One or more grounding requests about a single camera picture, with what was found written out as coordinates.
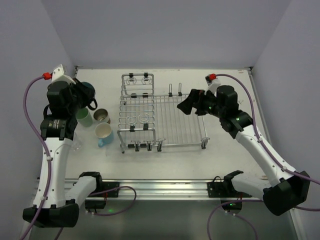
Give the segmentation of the white and wood steel cup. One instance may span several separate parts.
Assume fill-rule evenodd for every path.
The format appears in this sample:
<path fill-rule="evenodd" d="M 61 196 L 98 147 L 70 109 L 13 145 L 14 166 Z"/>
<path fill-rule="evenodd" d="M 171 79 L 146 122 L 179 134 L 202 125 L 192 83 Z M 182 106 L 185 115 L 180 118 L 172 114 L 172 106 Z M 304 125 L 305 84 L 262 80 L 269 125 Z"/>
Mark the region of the white and wood steel cup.
<path fill-rule="evenodd" d="M 97 122 L 101 122 L 101 123 L 111 123 L 111 119 L 110 119 L 110 115 L 108 113 L 108 111 L 104 108 L 99 108 L 97 109 L 94 113 L 93 113 L 93 118 L 97 121 Z"/>

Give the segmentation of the clear plastic tumbler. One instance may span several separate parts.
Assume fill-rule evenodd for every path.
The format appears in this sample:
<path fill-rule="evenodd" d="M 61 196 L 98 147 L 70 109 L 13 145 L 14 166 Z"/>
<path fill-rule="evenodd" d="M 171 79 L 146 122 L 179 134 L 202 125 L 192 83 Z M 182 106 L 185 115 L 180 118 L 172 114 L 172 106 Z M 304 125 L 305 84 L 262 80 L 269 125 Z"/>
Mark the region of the clear plastic tumbler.
<path fill-rule="evenodd" d="M 79 136 L 77 135 L 77 133 L 75 132 L 73 134 L 73 141 L 72 141 L 72 145 L 71 145 L 71 148 L 74 150 L 74 151 L 78 151 L 80 150 L 82 147 L 82 141 L 80 140 Z"/>

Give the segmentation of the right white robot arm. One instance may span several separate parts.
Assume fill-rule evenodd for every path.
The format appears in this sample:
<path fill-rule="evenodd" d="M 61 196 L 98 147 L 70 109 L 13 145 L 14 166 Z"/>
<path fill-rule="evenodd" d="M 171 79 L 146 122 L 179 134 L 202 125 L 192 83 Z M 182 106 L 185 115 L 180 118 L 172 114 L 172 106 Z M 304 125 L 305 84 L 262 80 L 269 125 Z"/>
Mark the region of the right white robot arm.
<path fill-rule="evenodd" d="M 262 200 L 276 216 L 306 201 L 309 175 L 305 171 L 297 172 L 254 129 L 251 116 L 239 109 L 238 94 L 232 86 L 219 86 L 216 93 L 192 89 L 177 108 L 185 115 L 196 109 L 198 116 L 210 114 L 217 117 L 222 128 L 250 153 L 267 177 L 262 180 L 237 170 L 224 176 L 226 189 Z"/>

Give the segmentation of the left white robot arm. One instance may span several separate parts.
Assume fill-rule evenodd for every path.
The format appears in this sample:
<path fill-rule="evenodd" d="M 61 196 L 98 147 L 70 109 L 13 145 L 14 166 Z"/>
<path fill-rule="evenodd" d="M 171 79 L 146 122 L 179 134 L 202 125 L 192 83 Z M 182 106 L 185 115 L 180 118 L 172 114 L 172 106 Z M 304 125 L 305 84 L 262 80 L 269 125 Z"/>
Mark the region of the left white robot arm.
<path fill-rule="evenodd" d="M 78 124 L 80 109 L 95 103 L 95 89 L 88 82 L 73 78 L 53 81 L 47 87 L 48 105 L 37 135 L 43 147 L 38 190 L 23 220 L 39 228 L 72 228 L 77 224 L 80 206 L 86 198 L 102 189 L 101 174 L 83 172 L 76 184 L 65 191 L 66 167 Z"/>

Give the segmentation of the dark green glossy mug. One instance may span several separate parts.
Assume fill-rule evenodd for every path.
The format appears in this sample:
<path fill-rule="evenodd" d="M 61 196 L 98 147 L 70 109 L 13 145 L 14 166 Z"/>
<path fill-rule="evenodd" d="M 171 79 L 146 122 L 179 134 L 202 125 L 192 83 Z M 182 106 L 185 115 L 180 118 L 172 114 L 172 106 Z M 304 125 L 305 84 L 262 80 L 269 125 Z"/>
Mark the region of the dark green glossy mug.
<path fill-rule="evenodd" d="M 82 93 L 83 93 L 83 107 L 88 107 L 90 110 L 94 111 L 98 108 L 98 103 L 95 98 L 96 90 L 89 82 L 81 82 Z"/>

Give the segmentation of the light blue ceramic mug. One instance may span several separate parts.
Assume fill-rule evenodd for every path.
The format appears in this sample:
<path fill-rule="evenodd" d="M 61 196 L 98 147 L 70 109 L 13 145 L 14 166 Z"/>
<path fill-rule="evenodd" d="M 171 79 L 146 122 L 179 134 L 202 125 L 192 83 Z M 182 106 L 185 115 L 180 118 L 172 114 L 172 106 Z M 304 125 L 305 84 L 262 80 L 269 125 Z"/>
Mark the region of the light blue ceramic mug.
<path fill-rule="evenodd" d="M 111 125 L 107 122 L 99 123 L 94 130 L 95 136 L 98 138 L 98 147 L 103 148 L 114 140 L 114 132 Z"/>

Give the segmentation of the mint green plastic cup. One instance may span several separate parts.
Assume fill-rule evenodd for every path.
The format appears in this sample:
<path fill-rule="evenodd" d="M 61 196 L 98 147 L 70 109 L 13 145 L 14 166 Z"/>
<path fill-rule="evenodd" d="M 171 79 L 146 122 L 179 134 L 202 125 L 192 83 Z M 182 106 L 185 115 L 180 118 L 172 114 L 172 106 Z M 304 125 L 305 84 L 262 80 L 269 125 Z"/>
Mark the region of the mint green plastic cup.
<path fill-rule="evenodd" d="M 76 120 L 84 128 L 89 128 L 93 124 L 91 113 L 87 108 L 81 108 L 77 111 Z"/>

